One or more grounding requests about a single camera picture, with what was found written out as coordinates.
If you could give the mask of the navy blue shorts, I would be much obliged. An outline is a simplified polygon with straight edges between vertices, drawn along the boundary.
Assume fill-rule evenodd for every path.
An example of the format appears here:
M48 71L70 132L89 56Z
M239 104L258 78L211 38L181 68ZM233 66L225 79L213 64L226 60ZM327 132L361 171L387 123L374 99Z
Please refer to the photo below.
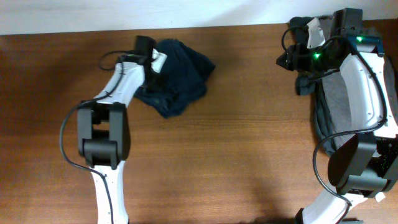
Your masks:
M155 82L140 87L135 97L167 119L182 114L190 103L206 94L206 81L216 66L177 39L161 40L155 49L167 59Z

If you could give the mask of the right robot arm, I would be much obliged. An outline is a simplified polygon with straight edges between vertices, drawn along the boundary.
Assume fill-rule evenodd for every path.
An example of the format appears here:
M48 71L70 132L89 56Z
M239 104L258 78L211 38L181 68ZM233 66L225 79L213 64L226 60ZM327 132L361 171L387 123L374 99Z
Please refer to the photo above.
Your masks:
M314 94L314 126L329 156L327 180L295 223L344 223L367 199L382 200L397 182L397 80L382 37L361 9L293 17L276 63L297 71L298 95Z

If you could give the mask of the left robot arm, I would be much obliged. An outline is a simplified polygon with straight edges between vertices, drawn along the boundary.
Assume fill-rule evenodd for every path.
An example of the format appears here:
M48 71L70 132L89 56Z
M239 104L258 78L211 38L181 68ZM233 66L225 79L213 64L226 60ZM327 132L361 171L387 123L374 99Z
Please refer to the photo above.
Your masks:
M153 38L138 35L132 50L119 53L105 87L77 110L78 151L93 178L98 223L129 223L123 187L131 148L127 108L167 58L155 45Z

